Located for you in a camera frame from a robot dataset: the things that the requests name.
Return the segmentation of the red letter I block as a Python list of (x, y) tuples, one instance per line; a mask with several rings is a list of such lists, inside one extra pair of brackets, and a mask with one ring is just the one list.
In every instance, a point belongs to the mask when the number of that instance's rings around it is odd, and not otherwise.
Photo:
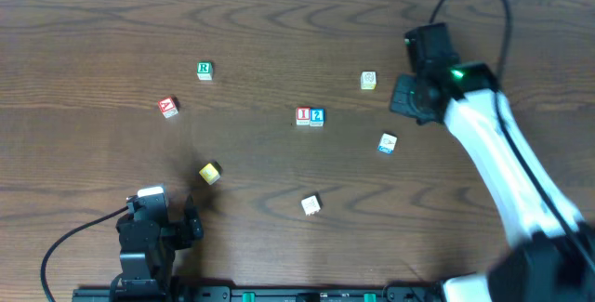
[(296, 108), (296, 125), (309, 125), (311, 122), (311, 108)]

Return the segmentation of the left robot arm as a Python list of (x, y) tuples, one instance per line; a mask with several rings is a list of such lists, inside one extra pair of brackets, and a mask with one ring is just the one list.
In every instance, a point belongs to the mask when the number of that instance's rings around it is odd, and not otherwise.
[(122, 288), (110, 292), (112, 301), (175, 301), (173, 263), (178, 250), (192, 247), (204, 237), (193, 198), (188, 196), (183, 217), (168, 217), (163, 193), (126, 201), (127, 213), (116, 223), (119, 233)]

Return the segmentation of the red letter A block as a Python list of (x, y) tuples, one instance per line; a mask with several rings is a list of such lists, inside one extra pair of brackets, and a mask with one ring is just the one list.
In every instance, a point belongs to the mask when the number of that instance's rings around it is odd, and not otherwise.
[(179, 113), (178, 104), (173, 97), (167, 97), (159, 100), (158, 108), (165, 118), (170, 118)]

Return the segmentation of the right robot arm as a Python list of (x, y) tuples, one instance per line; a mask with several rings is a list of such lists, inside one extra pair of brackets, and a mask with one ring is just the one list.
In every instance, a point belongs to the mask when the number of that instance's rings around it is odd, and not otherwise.
[(489, 190), (510, 246), (485, 273), (448, 279), (444, 301), (591, 301), (594, 230), (524, 139), (484, 63), (462, 63), (443, 23), (404, 36), (411, 74), (398, 78), (392, 112), (436, 122), (460, 142)]

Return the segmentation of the blue number 2 block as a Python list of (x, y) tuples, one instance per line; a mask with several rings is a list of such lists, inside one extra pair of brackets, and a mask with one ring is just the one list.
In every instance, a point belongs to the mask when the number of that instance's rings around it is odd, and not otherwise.
[(325, 122), (324, 109), (311, 108), (310, 126), (312, 126), (312, 127), (323, 126), (324, 122)]

